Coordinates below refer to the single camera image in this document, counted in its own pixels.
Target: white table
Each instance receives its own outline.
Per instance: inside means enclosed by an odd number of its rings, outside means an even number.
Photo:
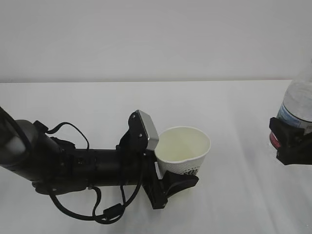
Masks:
[[[15,119],[77,125],[91,148],[114,148],[132,111],[151,115],[159,133],[191,125],[212,140],[196,187],[152,210],[141,189],[124,217],[110,226],[78,221],[58,211],[27,180],[0,169],[0,233],[17,234],[310,234],[312,167],[283,166],[269,145],[290,81],[0,84],[0,105]],[[64,127],[58,137],[85,147]],[[134,187],[126,187],[129,195]],[[118,187],[102,187],[98,211],[121,201]],[[91,214],[94,191],[59,196],[67,208]]]

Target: white paper cup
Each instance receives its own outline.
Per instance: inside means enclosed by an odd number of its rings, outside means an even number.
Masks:
[[[193,127],[174,127],[159,136],[155,149],[160,173],[196,175],[211,142],[201,130]]]

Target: black clamp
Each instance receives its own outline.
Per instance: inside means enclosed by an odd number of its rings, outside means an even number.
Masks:
[[[274,133],[280,147],[276,158],[284,165],[312,165],[312,133],[290,126],[277,118],[270,119],[270,129]]]

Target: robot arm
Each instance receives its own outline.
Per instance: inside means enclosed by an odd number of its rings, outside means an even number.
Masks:
[[[89,149],[88,141],[87,149],[76,149],[69,141],[47,136],[65,124],[76,128],[65,122],[49,131],[38,121],[34,124],[26,120],[15,121],[0,108],[0,166],[31,181],[36,192],[49,195],[66,215],[110,224],[121,218],[140,186],[144,188],[152,208],[162,209],[170,196],[198,182],[195,175],[178,175],[169,171],[163,179],[158,179],[154,153],[158,134],[150,116],[140,110],[130,115],[129,130],[115,150]],[[134,184],[135,191],[126,200],[123,186]],[[101,199],[98,186],[120,186],[123,203],[104,210],[102,215],[95,215]],[[56,195],[86,188],[97,193],[92,216],[73,213],[57,200]]]

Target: white backdrop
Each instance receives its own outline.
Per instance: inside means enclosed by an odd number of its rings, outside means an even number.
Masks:
[[[292,78],[311,0],[1,0],[0,82]]]

